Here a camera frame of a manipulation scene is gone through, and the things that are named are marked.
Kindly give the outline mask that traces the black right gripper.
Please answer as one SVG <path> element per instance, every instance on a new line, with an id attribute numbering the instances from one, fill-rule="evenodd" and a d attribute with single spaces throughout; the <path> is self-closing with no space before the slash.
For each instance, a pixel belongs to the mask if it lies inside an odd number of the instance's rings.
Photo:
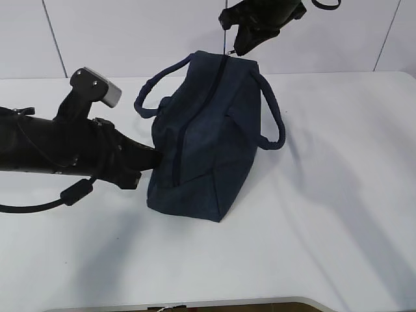
<path id="1" fill-rule="evenodd" d="M 280 28 L 299 20 L 307 12 L 301 1 L 241 1 L 221 11 L 218 20 L 223 30 L 240 25 L 234 52 L 243 56 L 258 45 L 280 34 Z"/>

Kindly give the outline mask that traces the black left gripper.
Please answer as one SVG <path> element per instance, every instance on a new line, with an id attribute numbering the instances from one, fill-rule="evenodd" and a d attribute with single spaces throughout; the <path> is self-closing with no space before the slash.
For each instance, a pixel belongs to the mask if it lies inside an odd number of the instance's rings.
<path id="1" fill-rule="evenodd" d="M 158 167 L 162 153 L 121 134 L 108 120 L 94 118 L 92 121 L 103 135 L 108 152 L 105 168 L 100 171 L 101 177 L 105 176 L 105 181 L 120 189 L 136 189 L 141 172 Z"/>

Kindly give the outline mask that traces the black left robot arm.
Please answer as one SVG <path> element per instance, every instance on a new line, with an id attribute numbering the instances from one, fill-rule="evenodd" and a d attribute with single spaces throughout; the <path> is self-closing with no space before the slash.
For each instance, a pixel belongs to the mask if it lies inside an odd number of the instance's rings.
<path id="1" fill-rule="evenodd" d="M 2 171 L 92 176 L 134 190 L 162 157 L 102 118 L 72 124 L 36 118 L 32 107 L 1 108 Z"/>

